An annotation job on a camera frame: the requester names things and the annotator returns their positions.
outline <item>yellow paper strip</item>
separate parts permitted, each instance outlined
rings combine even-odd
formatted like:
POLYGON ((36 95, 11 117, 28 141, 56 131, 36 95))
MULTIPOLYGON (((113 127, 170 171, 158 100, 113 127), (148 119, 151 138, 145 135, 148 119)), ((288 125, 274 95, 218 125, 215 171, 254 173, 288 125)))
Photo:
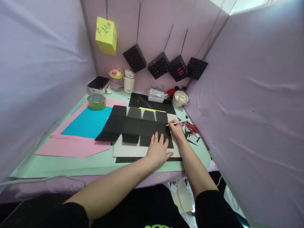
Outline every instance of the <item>yellow paper strip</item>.
POLYGON ((149 110, 149 111, 160 111, 160 110, 155 110, 155 109, 147 109, 147 108, 142 108, 142 107, 140 107, 140 109, 145 109, 145 110, 149 110))

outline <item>black shirt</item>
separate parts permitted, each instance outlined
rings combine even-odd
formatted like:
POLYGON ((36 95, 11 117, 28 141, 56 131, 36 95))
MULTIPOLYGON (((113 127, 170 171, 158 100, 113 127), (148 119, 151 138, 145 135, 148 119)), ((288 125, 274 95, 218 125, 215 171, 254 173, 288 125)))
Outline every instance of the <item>black shirt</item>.
MULTIPOLYGON (((195 202, 198 227, 243 227, 223 196, 215 190, 200 193, 195 202)), ((85 209, 77 203, 66 203, 39 226, 88 227, 85 209)), ((179 214, 171 193, 164 185, 132 190, 110 213, 95 221, 92 227, 177 228, 189 227, 179 214)))

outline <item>blue paper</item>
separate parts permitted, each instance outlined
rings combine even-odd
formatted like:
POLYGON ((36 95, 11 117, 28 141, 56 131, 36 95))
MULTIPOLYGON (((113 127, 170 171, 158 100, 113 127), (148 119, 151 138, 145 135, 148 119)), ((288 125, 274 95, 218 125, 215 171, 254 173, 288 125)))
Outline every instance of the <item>blue paper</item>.
POLYGON ((61 134, 95 139, 105 126, 112 108, 93 110, 87 107, 61 134))

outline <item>purple fabric wall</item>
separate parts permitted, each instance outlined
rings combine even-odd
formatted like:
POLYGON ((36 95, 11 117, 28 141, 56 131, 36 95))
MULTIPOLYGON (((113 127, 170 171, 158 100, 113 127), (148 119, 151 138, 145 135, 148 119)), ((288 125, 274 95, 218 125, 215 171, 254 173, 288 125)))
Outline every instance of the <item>purple fabric wall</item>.
POLYGON ((80 1, 0 1, 0 182, 95 76, 80 1))
MULTIPOLYGON (((148 64, 164 50, 172 24, 174 24, 174 28, 166 47, 166 56, 169 61, 172 61, 181 53, 185 33, 189 28, 182 53, 185 63, 188 64, 190 58, 197 54, 209 35, 220 12, 220 8, 209 0, 108 1, 108 19, 115 23, 117 31, 116 56, 102 53, 95 41, 97 16, 106 18, 106 1, 84 0, 99 75, 109 77, 107 72, 112 68, 126 69, 130 67, 122 53, 136 44, 139 2, 142 2, 142 6, 138 44, 147 66, 136 73, 134 90, 147 93, 151 83, 163 84, 166 90, 174 88, 176 85, 180 88, 186 86, 189 78, 175 82, 169 73, 155 80, 148 71, 148 64)), ((211 42, 227 18, 228 14, 222 10, 212 31, 211 42)), ((201 59, 206 53, 208 41, 198 53, 198 59, 201 59)))
POLYGON ((304 227, 304 1, 232 15, 186 110, 252 218, 304 227))

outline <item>left hand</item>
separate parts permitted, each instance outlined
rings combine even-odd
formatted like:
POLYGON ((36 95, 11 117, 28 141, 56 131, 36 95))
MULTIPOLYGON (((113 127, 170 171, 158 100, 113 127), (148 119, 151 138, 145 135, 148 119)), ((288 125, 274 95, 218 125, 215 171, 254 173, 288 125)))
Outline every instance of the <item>left hand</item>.
POLYGON ((168 139, 166 139, 164 143, 164 134, 161 134, 159 141, 158 132, 152 135, 146 157, 149 158, 149 161, 151 161, 155 167, 162 166, 173 155, 173 152, 167 153, 168 145, 168 139))

